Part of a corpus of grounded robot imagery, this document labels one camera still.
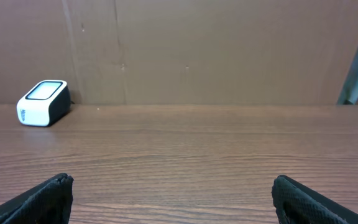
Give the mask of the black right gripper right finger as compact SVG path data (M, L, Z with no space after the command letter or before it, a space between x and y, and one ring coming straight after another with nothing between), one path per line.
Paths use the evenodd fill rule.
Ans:
M358 214L286 175L272 187L280 224L358 224Z

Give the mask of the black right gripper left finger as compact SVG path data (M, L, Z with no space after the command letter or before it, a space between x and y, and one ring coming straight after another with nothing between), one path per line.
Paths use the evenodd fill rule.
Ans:
M68 224L73 177L60 173L0 205L0 224Z

